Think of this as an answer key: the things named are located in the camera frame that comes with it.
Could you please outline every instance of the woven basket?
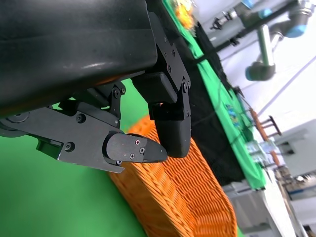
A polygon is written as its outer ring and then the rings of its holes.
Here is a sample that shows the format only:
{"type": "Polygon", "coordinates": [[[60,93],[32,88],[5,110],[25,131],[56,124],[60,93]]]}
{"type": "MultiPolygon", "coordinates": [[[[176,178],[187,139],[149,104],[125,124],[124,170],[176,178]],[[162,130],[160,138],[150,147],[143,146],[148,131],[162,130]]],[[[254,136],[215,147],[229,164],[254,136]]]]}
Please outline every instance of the woven basket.
{"type": "MultiPolygon", "coordinates": [[[[158,141],[149,117],[130,133],[158,141]]],[[[233,207],[192,139],[185,158],[123,166],[110,177],[149,237],[237,237],[233,207]]]]}

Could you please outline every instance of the white wall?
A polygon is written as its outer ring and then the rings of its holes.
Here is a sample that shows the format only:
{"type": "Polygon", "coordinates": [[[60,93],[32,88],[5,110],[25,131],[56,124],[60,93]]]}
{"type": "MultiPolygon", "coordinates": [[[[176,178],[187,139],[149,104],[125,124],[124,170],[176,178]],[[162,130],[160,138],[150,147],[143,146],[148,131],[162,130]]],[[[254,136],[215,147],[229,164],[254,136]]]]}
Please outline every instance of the white wall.
{"type": "Polygon", "coordinates": [[[292,201],[292,206],[302,225],[316,223],[316,197],[292,201]]]}

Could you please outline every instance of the black cloth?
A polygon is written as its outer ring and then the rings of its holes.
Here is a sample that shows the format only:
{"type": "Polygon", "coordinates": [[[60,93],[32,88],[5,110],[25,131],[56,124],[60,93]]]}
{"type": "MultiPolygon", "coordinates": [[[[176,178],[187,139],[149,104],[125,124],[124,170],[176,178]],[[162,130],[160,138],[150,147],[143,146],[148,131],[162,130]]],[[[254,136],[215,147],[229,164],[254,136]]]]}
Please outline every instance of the black cloth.
{"type": "MultiPolygon", "coordinates": [[[[232,181],[238,182],[245,179],[222,124],[214,111],[198,67],[192,63],[194,58],[187,42],[177,30],[161,0],[147,0],[147,8],[148,11],[154,12],[160,18],[169,42],[176,45],[190,76],[192,86],[189,97],[192,124],[197,123],[206,116],[212,115],[192,127],[192,138],[222,186],[232,181]]],[[[213,47],[210,41],[206,40],[205,36],[206,34],[202,27],[197,27],[196,40],[202,50],[208,50],[213,47]]],[[[214,54],[208,61],[221,79],[224,87],[229,89],[230,85],[227,82],[218,55],[214,54]]]]}

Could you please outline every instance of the screw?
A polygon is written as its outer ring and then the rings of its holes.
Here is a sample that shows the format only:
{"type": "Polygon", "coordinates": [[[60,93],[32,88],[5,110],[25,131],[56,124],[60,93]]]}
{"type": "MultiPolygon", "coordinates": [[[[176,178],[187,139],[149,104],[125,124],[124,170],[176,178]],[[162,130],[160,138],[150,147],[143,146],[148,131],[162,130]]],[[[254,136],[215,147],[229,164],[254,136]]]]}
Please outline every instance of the screw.
{"type": "Polygon", "coordinates": [[[76,121],[77,121],[77,123],[84,123],[85,122],[85,115],[83,115],[83,114],[77,115],[76,121]]]}
{"type": "Polygon", "coordinates": [[[75,149],[75,145],[72,142],[68,142],[65,145],[65,151],[66,152],[72,152],[75,149]]]}
{"type": "Polygon", "coordinates": [[[115,98],[119,97],[119,90],[117,90],[117,89],[114,90],[114,97],[115,98]]]}
{"type": "Polygon", "coordinates": [[[188,92],[188,84],[186,82],[183,82],[182,87],[183,87],[184,93],[187,93],[188,92]]]}

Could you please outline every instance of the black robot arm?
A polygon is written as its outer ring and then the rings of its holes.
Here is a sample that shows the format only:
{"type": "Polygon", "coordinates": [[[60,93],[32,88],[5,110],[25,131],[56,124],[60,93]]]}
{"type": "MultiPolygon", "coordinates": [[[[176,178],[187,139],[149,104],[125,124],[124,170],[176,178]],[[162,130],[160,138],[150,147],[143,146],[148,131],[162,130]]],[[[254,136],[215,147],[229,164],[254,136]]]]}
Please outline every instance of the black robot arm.
{"type": "Polygon", "coordinates": [[[0,136],[29,135],[38,139],[37,150],[59,161],[120,173],[122,162],[161,162],[167,155],[182,158],[189,151],[191,82],[176,47],[169,44],[159,19],[149,13],[157,49],[154,66],[90,89],[52,106],[23,111],[0,119],[0,136]],[[120,130],[120,82],[132,78],[147,101],[160,144],[120,130]]]}

